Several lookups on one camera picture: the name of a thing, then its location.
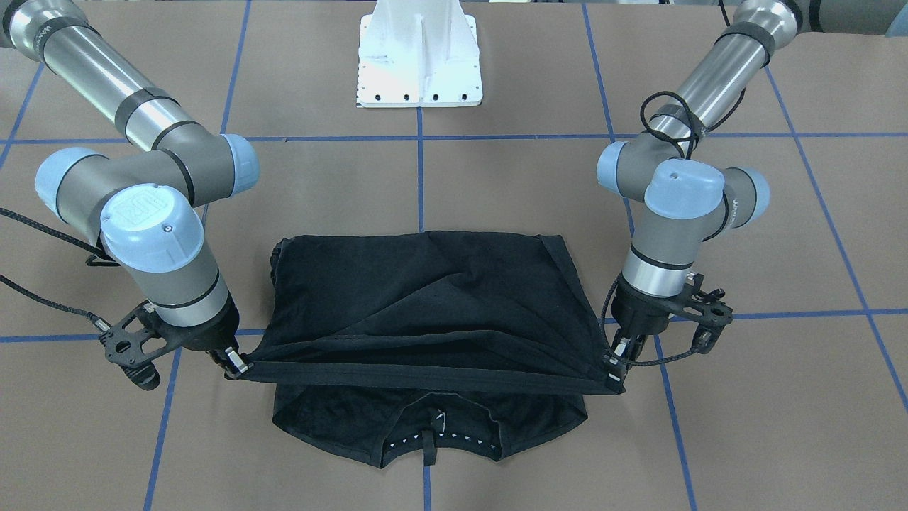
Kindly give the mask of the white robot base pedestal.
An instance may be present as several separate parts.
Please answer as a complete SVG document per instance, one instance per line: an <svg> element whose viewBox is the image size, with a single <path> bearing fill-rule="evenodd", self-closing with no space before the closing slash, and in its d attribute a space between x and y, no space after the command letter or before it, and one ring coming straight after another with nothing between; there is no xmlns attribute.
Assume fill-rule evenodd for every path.
<svg viewBox="0 0 908 511"><path fill-rule="evenodd" d="M360 108L453 108L483 100L477 22L458 1L377 1L361 17Z"/></svg>

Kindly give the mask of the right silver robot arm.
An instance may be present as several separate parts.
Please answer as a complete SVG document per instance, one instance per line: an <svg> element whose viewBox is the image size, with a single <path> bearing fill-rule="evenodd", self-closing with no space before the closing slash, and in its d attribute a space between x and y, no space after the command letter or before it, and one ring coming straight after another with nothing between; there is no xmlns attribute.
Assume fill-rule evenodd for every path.
<svg viewBox="0 0 908 511"><path fill-rule="evenodd" d="M241 136L214 135L133 67L72 1L4 1L2 46L41 62L113 123L139 154L65 148L35 177L43 204L78 230L97 264L121 266L145 300L116 323L84 312L106 359L143 390L157 357L207 353L227 378L252 368L236 341L239 311L196 208L249 190L258 155Z"/></svg>

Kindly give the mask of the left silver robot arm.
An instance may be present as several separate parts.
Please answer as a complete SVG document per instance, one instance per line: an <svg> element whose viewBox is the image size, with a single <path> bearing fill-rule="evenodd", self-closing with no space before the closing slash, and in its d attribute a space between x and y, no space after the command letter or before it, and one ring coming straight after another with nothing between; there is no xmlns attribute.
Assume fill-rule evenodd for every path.
<svg viewBox="0 0 908 511"><path fill-rule="evenodd" d="M736 108L747 84L800 33L906 35L904 1L743 1L729 25L667 104L640 109L643 130L607 146L597 162L601 187L641 203L621 273L604 310L617 323L607 346L607 382L622 386L639 366L646 339L672 317L697 324L690 353L708 353L733 319L723 291L702 289L692 270L704 241L751 224L770 203L768 181L733 166L718 169L694 149Z"/></svg>

